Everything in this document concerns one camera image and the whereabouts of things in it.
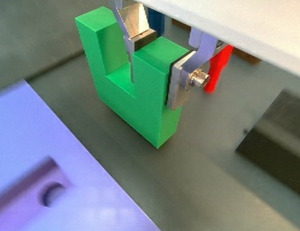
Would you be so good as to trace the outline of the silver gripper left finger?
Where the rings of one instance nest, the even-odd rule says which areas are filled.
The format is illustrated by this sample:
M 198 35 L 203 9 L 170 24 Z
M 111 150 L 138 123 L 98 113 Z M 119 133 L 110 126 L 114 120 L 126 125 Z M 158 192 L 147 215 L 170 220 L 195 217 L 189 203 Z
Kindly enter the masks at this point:
M 110 4 L 123 33 L 130 64 L 134 67 L 132 54 L 156 39 L 156 31 L 150 28 L 146 10 L 140 3 L 110 0 Z

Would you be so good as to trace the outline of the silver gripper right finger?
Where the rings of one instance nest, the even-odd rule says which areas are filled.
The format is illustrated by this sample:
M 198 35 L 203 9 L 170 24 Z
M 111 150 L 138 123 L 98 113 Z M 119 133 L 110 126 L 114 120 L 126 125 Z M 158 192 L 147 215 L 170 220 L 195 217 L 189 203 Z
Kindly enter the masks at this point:
M 194 48 L 171 65 L 167 106 L 178 109 L 189 99 L 191 88 L 202 88 L 210 76 L 206 63 L 222 51 L 222 41 L 191 28 L 189 45 Z

